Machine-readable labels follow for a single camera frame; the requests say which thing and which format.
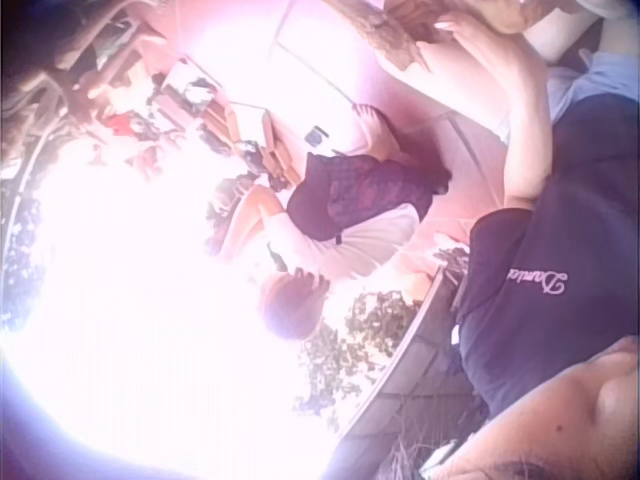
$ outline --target tiled floor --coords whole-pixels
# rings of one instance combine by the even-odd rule
[[[382,111],[417,147],[420,162],[433,156],[424,152],[435,142],[452,174],[450,190],[435,199],[396,262],[400,270],[416,278],[432,274],[435,265],[424,252],[433,247],[433,234],[466,240],[474,220],[498,206],[506,153],[498,139],[385,73],[366,42],[321,0],[168,0],[161,13],[132,10],[169,39],[169,52],[151,46],[143,52],[152,70],[168,70],[186,53],[232,98],[268,108],[300,170],[300,139],[314,125],[338,150],[362,145],[353,103]]]

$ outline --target tree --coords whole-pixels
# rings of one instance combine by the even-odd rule
[[[295,399],[294,410],[324,418],[337,432],[345,417],[340,404],[361,397],[380,378],[419,308],[397,291],[365,292],[355,299],[344,331],[322,322],[300,347],[298,360],[309,388]]]

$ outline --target railing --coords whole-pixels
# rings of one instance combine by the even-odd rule
[[[399,440],[431,451],[447,443],[474,399],[463,374],[444,371],[457,291],[457,281],[440,269],[391,364],[342,432],[323,479],[372,478]]]

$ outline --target hair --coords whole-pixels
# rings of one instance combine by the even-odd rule
[[[298,297],[291,294],[288,275],[279,275],[262,289],[261,317],[267,329],[283,340],[305,340],[316,330],[320,318],[302,310]]]

